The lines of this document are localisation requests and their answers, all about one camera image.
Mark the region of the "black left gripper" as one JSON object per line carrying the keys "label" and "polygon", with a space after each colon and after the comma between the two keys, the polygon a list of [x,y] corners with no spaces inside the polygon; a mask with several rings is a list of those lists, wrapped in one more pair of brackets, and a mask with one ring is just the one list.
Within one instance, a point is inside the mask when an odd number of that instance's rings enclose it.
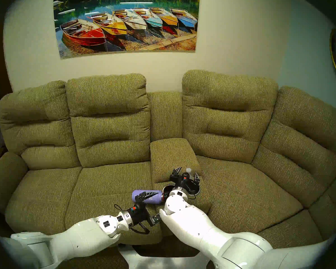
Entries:
{"label": "black left gripper", "polygon": [[131,227],[147,221],[150,226],[154,226],[161,222],[160,214],[150,216],[146,210],[146,204],[160,204],[160,190],[135,190],[135,198],[145,193],[143,202],[136,202],[133,207],[128,209],[128,214],[132,220]]}

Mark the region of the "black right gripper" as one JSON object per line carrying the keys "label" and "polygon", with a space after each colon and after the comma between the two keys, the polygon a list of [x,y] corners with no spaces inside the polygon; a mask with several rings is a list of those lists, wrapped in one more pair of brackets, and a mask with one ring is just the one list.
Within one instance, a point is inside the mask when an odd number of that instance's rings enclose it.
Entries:
{"label": "black right gripper", "polygon": [[181,191],[187,196],[197,196],[199,194],[199,183],[200,176],[195,172],[193,179],[190,178],[189,174],[179,175],[182,167],[173,169],[169,180],[174,182],[174,188],[172,191]]}

